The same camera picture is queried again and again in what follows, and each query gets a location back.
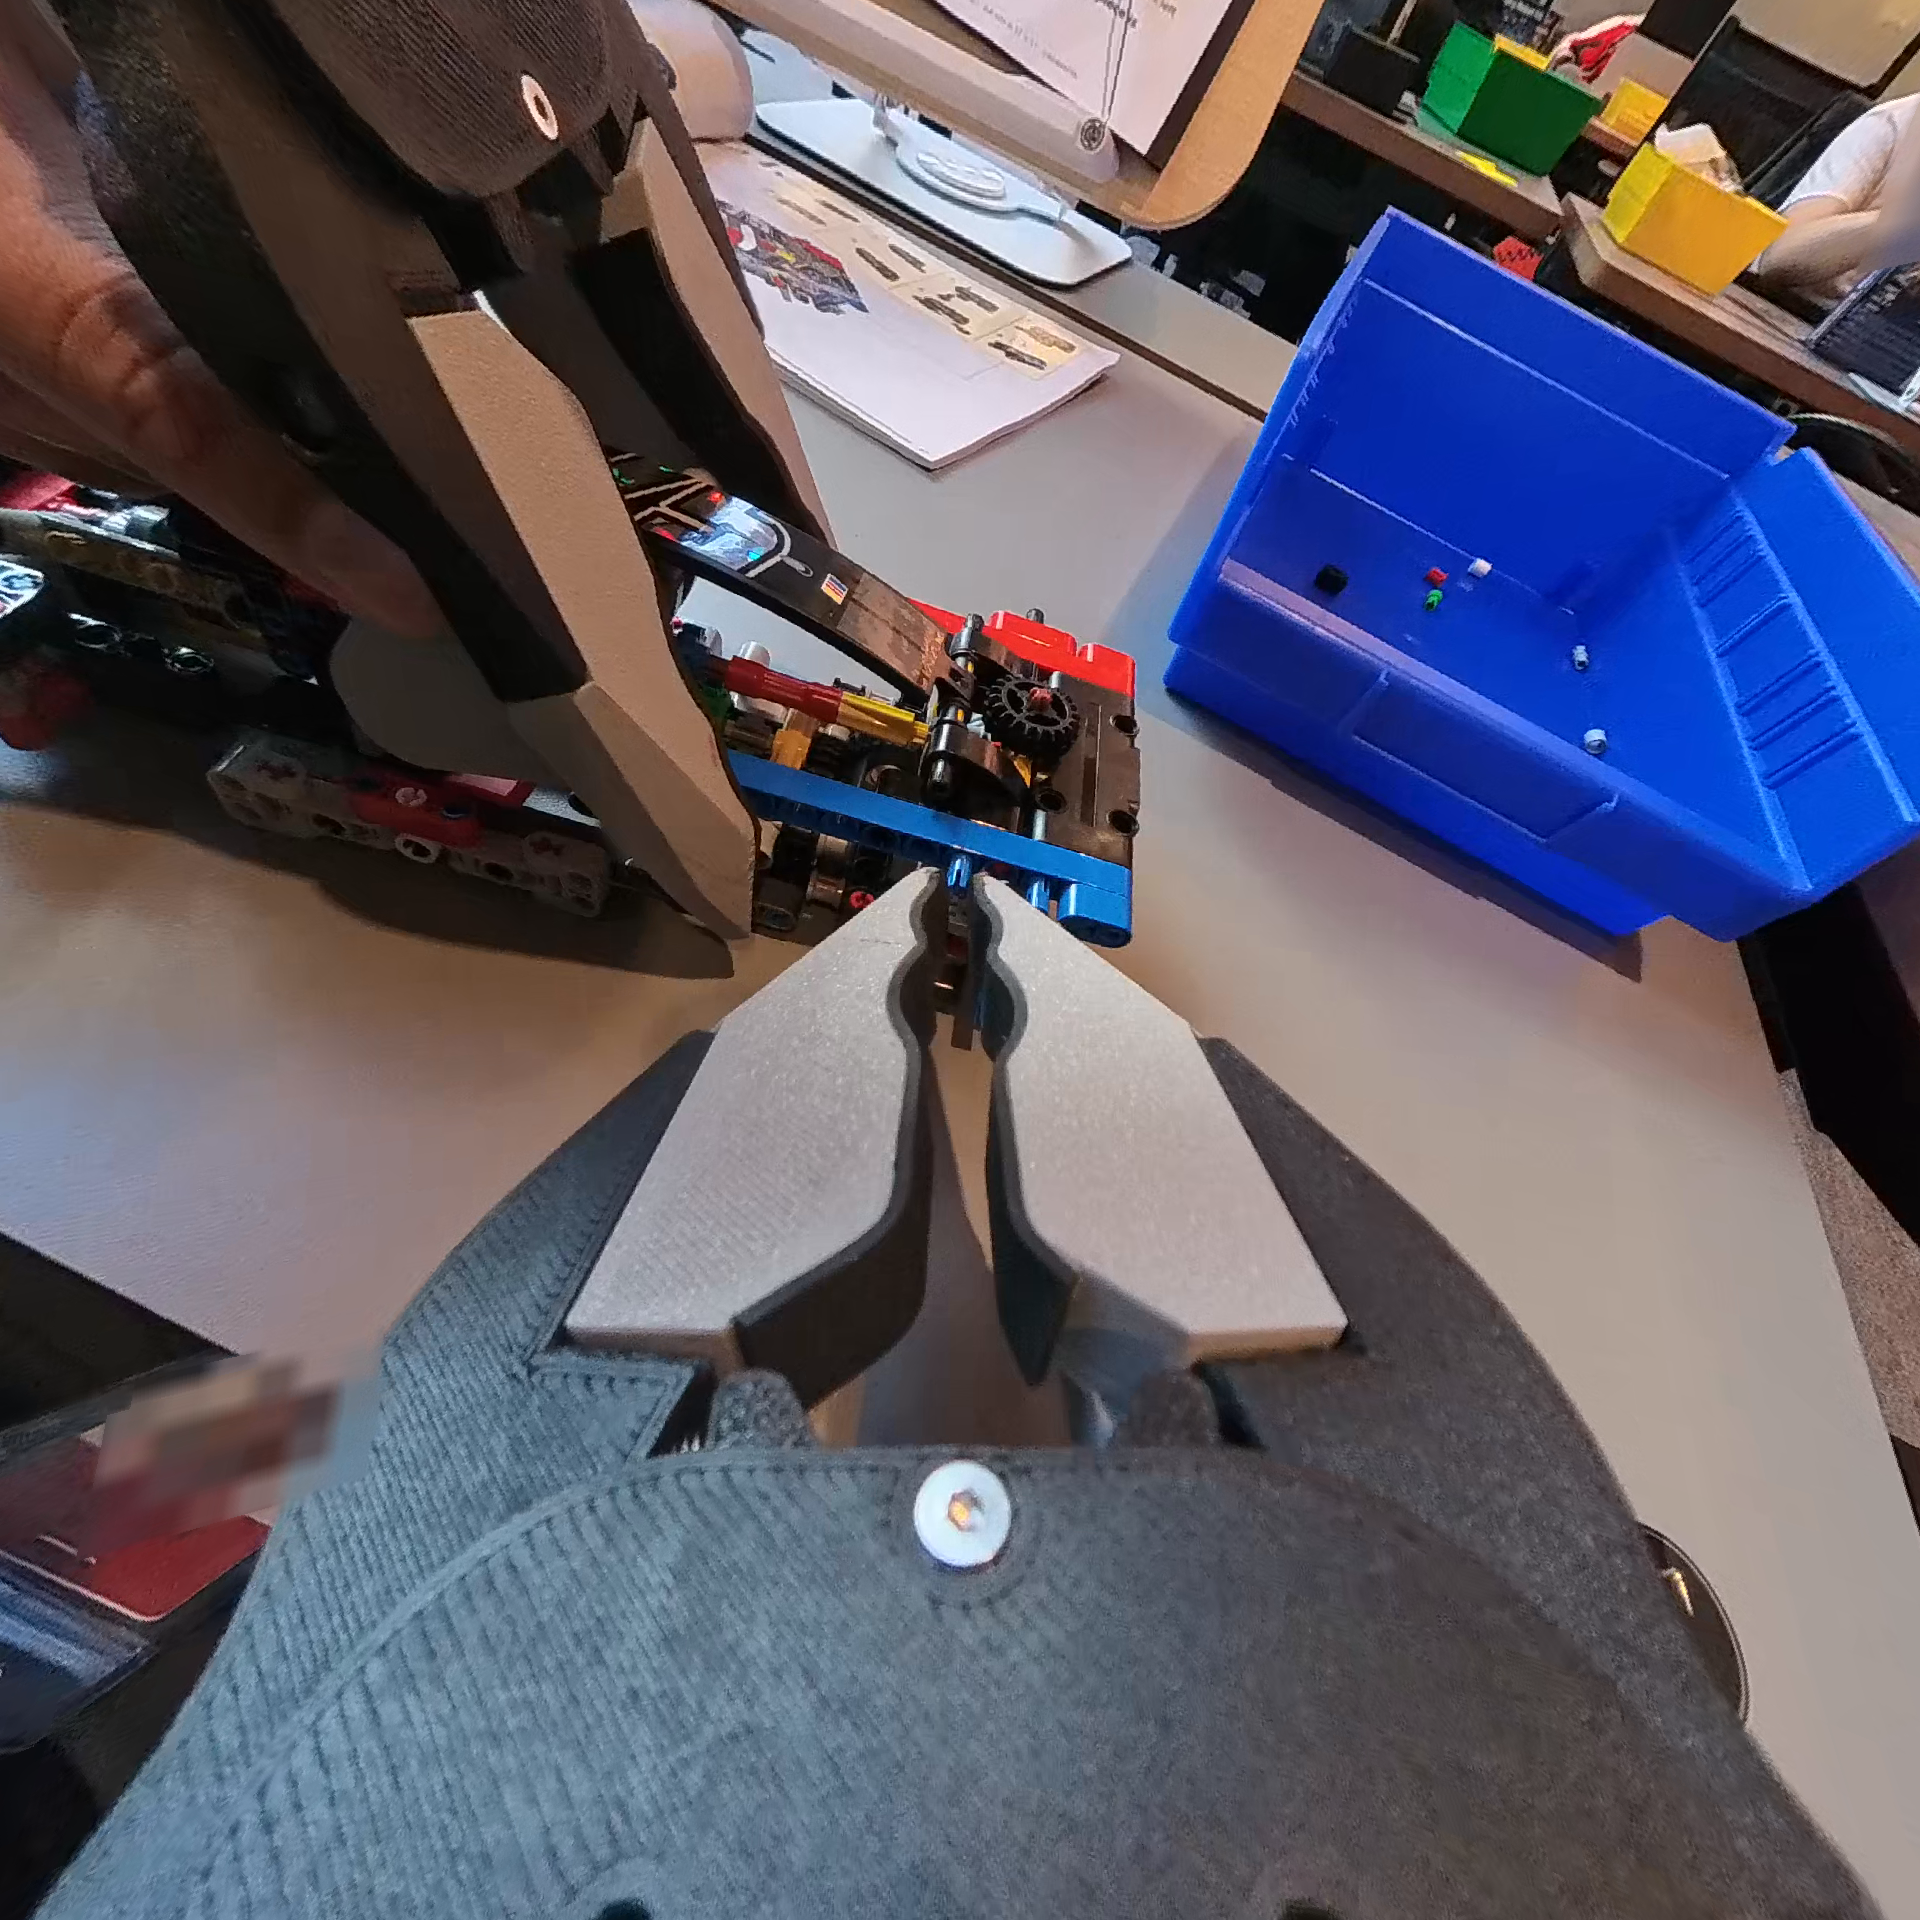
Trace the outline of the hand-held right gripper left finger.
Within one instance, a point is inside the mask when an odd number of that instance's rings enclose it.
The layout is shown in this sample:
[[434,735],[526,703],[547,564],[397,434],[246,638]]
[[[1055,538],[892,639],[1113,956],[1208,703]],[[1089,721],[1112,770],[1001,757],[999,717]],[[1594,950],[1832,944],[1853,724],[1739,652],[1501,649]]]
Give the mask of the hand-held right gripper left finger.
[[933,1207],[933,979],[947,881],[916,869],[709,1036],[566,1337],[777,1375],[822,1405],[912,1328]]

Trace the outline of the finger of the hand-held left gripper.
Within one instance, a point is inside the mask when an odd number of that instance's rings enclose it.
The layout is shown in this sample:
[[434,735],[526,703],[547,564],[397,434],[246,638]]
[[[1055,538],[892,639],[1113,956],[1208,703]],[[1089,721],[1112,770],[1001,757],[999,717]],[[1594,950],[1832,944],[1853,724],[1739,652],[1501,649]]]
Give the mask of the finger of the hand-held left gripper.
[[804,534],[831,538],[691,138],[657,117],[636,120],[598,212],[597,320],[680,446],[680,468],[699,468]]
[[481,306],[403,332],[396,538],[516,738],[686,916],[739,940],[756,825],[665,632],[588,410]]

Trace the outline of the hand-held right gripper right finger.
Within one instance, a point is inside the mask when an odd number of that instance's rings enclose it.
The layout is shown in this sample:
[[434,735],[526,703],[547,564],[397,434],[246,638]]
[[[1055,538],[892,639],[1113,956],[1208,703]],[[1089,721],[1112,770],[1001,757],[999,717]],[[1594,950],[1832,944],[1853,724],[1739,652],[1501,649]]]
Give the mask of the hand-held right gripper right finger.
[[995,1309],[1027,1384],[1136,1385],[1350,1328],[1200,1033],[975,879]]

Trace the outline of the toy brick car chassis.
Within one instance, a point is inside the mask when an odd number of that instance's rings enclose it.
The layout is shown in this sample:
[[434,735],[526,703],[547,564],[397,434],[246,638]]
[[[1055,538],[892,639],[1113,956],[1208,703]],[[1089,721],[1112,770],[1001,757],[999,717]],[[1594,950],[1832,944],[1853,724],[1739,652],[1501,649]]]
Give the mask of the toy brick car chassis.
[[[679,585],[787,617],[892,689],[777,672],[670,617],[758,823],[753,924],[816,944],[912,866],[990,876],[1076,939],[1132,939],[1136,661],[1037,612],[961,615],[726,493],[615,458]],[[90,706],[219,735],[218,802],[247,827],[355,845],[598,920],[643,873],[553,775],[473,748],[374,745],[346,706],[346,615],[173,499],[4,464],[4,742],[39,753]]]

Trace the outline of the blue plastic bin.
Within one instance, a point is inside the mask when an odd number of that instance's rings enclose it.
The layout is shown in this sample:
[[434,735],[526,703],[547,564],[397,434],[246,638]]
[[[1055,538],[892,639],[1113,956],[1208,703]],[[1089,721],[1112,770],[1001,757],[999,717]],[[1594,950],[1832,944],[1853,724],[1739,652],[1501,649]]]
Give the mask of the blue plastic bin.
[[1602,932],[1740,939],[1916,841],[1916,577],[1789,440],[1392,209],[1288,361],[1163,685]]

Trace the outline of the toy building instruction booklet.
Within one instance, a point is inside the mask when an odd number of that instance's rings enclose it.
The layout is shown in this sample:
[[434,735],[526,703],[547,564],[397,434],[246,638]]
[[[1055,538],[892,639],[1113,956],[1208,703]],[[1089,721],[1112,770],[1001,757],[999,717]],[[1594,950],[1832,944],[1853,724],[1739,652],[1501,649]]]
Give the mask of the toy building instruction booklet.
[[781,380],[925,470],[1099,386],[1113,347],[947,262],[831,185],[744,141],[749,63],[704,4],[634,4],[707,165]]

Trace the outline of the wooden document stand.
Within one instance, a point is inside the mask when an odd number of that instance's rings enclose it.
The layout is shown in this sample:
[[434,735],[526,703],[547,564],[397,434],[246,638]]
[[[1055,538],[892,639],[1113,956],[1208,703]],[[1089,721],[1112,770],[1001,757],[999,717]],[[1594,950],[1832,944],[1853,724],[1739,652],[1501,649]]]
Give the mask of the wooden document stand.
[[1252,4],[1187,131],[1155,164],[937,4],[726,4],[827,75],[827,96],[756,106],[762,141],[1028,285],[1128,261],[1128,229],[1212,212],[1255,159],[1315,4]]

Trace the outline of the green plastic bin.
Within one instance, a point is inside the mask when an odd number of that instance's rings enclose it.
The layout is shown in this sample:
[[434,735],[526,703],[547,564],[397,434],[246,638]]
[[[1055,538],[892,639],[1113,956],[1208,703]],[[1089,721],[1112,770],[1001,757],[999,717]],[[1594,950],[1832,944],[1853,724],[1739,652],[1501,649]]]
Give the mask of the green plastic bin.
[[1602,96],[1453,23],[1432,63],[1421,108],[1484,158],[1526,174],[1550,174],[1596,120]]

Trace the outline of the large yellow plastic bin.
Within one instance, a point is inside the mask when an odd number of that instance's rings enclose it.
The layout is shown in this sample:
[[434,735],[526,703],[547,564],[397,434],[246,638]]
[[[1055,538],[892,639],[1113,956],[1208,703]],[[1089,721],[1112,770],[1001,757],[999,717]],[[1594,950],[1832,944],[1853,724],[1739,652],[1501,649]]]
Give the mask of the large yellow plastic bin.
[[1786,215],[1659,147],[1641,147],[1618,171],[1600,227],[1626,255],[1716,298],[1786,231]]

